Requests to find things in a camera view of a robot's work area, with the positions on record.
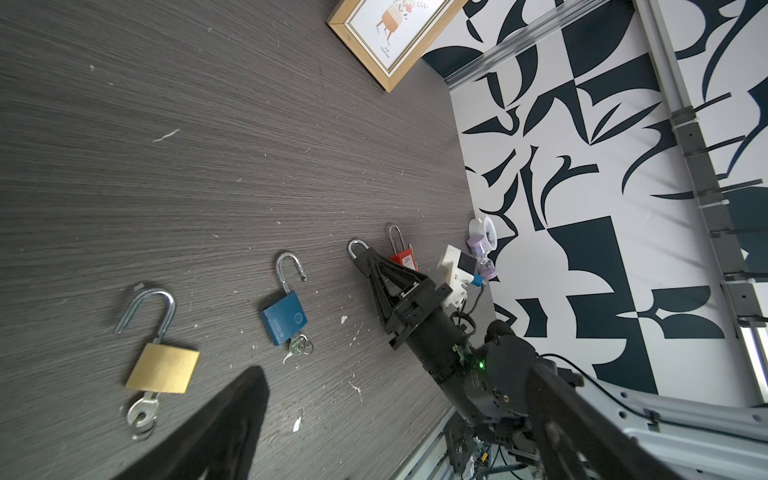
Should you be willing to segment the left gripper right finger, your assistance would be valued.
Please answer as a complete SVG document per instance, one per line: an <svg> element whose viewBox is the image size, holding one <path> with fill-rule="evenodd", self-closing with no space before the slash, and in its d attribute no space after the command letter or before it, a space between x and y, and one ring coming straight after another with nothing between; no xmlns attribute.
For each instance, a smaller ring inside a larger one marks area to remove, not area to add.
<svg viewBox="0 0 768 480"><path fill-rule="evenodd" d="M583 400L553 370L534 365L525 398L549 479L677 479L679 475Z"/></svg>

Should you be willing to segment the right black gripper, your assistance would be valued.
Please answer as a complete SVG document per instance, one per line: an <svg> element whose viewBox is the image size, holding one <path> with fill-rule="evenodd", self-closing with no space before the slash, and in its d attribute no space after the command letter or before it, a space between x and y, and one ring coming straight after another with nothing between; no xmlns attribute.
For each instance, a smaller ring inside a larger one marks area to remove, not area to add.
<svg viewBox="0 0 768 480"><path fill-rule="evenodd" d="M397 264L373 248L360 247L358 269L369 280L376 308L393 350L449 350L453 322L443 302L453 290Z"/></svg>

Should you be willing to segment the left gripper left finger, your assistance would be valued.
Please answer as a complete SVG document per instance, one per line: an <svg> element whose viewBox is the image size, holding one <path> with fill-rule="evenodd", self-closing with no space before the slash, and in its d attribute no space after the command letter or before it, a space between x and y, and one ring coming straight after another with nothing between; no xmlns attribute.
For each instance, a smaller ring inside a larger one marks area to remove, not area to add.
<svg viewBox="0 0 768 480"><path fill-rule="evenodd" d="M264 370L250 366L119 479L247 479L267 411Z"/></svg>

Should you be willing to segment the red padlock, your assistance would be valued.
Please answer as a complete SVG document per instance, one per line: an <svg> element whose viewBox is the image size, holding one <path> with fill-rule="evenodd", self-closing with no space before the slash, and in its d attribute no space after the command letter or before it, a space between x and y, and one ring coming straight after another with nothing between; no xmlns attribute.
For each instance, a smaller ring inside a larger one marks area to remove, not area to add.
<svg viewBox="0 0 768 480"><path fill-rule="evenodd" d="M417 271L418 266L415 261L413 248L403 238L400 228L397 225L388 224L387 234L393 249L393 255L390 257L390 260L401 266Z"/></svg>

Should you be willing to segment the small black padlock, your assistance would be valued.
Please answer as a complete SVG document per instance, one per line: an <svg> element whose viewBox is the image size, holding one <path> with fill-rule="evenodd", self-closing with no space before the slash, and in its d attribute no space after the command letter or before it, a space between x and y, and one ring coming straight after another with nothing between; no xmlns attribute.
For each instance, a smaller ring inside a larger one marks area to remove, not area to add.
<svg viewBox="0 0 768 480"><path fill-rule="evenodd" d="M362 239L354 238L347 243L347 253L352 260L356 260L360 255L369 250L369 245Z"/></svg>

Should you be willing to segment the blue padlock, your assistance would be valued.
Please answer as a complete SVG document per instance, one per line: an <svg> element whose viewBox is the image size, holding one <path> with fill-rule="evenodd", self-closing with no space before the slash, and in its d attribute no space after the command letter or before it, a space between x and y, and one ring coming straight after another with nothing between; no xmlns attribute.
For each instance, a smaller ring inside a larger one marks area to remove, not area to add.
<svg viewBox="0 0 768 480"><path fill-rule="evenodd" d="M275 271L284 295L261 311L272 344L287 346L288 354L284 361L291 356L310 355L314 352L314 344L303 332L308 323L307 315L285 276L283 263L286 260L293 262L302 282L308 281L308 275L297 255L290 251L280 253L275 260Z"/></svg>

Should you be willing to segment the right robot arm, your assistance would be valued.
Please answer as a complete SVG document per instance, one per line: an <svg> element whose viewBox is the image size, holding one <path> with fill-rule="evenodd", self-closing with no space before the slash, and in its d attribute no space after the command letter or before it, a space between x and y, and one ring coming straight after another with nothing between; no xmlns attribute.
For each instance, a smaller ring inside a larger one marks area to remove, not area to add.
<svg viewBox="0 0 768 480"><path fill-rule="evenodd" d="M763 479L767 411L642 393L598 381L540 354L502 321L481 347L474 321L446 312L453 293L380 255L347 251L370 281L393 348L407 346L443 391L465 430L549 479Z"/></svg>

